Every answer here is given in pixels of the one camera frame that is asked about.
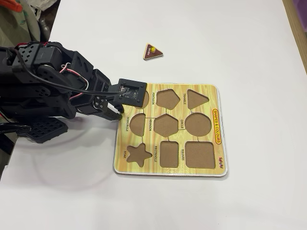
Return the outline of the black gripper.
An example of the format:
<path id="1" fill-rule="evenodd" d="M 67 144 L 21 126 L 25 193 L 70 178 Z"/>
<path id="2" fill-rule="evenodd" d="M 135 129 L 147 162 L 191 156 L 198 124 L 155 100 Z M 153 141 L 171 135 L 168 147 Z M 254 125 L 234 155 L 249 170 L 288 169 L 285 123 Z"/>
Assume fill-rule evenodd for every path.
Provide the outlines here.
<path id="1" fill-rule="evenodd" d="M 94 69 L 93 76 L 89 79 L 89 91 L 95 92 L 108 92 L 109 85 L 111 84 L 108 77 L 106 77 L 98 69 Z M 121 120 L 122 113 L 124 113 L 123 105 L 113 102 L 112 105 L 121 114 L 114 112 L 108 108 L 108 101 L 112 100 L 113 96 L 110 95 L 89 95 L 83 94 L 76 99 L 76 110 L 78 113 L 84 115 L 95 115 L 107 120 Z"/>

